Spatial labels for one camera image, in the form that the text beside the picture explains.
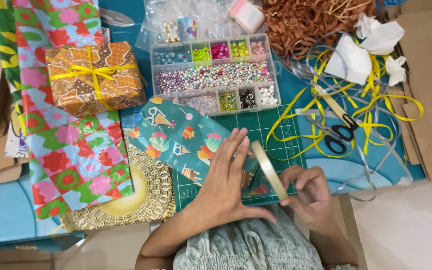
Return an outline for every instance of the bead organizer box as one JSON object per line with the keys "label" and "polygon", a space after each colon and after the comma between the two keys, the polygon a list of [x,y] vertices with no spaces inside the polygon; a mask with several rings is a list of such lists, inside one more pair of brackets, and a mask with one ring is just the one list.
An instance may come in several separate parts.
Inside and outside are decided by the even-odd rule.
{"label": "bead organizer box", "polygon": [[[184,62],[160,60],[161,54],[177,59],[180,53]],[[266,34],[154,44],[151,55],[154,95],[208,116],[259,112],[281,104]],[[271,89],[270,100],[261,89],[268,89],[266,96]]]}

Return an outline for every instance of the yellow bow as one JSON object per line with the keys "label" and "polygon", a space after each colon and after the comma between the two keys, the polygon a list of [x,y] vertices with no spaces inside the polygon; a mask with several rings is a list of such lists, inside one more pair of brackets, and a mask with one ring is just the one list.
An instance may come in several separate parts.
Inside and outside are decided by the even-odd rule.
{"label": "yellow bow", "polygon": [[136,66],[136,65],[122,65],[122,66],[117,66],[117,67],[102,67],[102,68],[94,69],[93,59],[91,58],[91,46],[86,46],[86,49],[88,51],[90,67],[70,65],[68,68],[68,73],[51,76],[49,78],[49,80],[52,81],[52,80],[56,80],[56,79],[63,79],[63,78],[77,77],[77,76],[81,76],[81,75],[92,74],[93,75],[93,82],[94,82],[94,90],[96,92],[97,100],[99,101],[99,103],[103,104],[104,107],[106,107],[108,109],[108,111],[114,111],[114,109],[110,105],[108,105],[106,103],[106,101],[103,99],[103,95],[101,95],[101,89],[99,89],[98,77],[96,75],[99,75],[105,79],[113,81],[114,78],[109,76],[109,74],[113,74],[116,72],[116,70],[120,70],[120,69],[127,69],[127,68],[137,69],[138,66]]}

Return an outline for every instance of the colorful checkered wrapping paper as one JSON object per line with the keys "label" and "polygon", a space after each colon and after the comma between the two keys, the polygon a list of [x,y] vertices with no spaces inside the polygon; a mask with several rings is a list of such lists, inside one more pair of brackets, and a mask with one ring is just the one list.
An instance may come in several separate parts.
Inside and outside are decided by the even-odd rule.
{"label": "colorful checkered wrapping paper", "polygon": [[14,0],[14,15],[36,218],[132,194],[118,112],[56,108],[45,61],[48,49],[103,43],[98,2]]}

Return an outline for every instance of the tissue paper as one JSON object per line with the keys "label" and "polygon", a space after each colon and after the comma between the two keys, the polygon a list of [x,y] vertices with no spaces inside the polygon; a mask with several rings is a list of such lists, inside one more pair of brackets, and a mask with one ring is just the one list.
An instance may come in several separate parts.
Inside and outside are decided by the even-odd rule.
{"label": "tissue paper", "polygon": [[386,71],[389,74],[389,86],[393,87],[401,82],[406,82],[406,70],[402,67],[406,57],[400,56],[394,60],[391,56],[386,59]]}
{"label": "tissue paper", "polygon": [[361,12],[357,23],[354,25],[356,29],[356,35],[360,40],[367,38],[373,30],[380,27],[381,23],[375,20],[375,17],[368,17],[366,14]]}
{"label": "tissue paper", "polygon": [[404,29],[396,21],[382,24],[371,30],[371,34],[359,47],[374,55],[387,55],[394,51],[394,47],[404,35]]}
{"label": "tissue paper", "polygon": [[334,52],[328,61],[326,73],[345,79],[348,82],[364,85],[372,70],[371,58],[365,49],[354,43],[349,35],[344,35],[336,46],[336,51],[341,53],[347,65],[347,76],[345,77],[344,65],[338,53]]}

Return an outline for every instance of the black scissor handle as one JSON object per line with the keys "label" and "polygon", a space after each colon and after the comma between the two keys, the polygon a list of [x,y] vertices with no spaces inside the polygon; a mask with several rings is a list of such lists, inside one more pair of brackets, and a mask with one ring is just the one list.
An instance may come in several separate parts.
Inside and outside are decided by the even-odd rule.
{"label": "black scissor handle", "polygon": [[[340,129],[344,129],[347,133],[349,133],[349,137],[339,131]],[[351,142],[354,139],[354,132],[351,130],[351,128],[345,125],[334,125],[331,127],[331,131],[345,141]]]}
{"label": "black scissor handle", "polygon": [[[334,154],[346,153],[347,150],[346,145],[342,141],[334,138],[333,136],[329,136],[329,135],[324,136],[324,141],[326,142],[326,145],[328,146],[329,150],[331,150]],[[341,151],[335,150],[331,145],[331,143],[337,144],[339,147],[341,147],[342,150]]]}

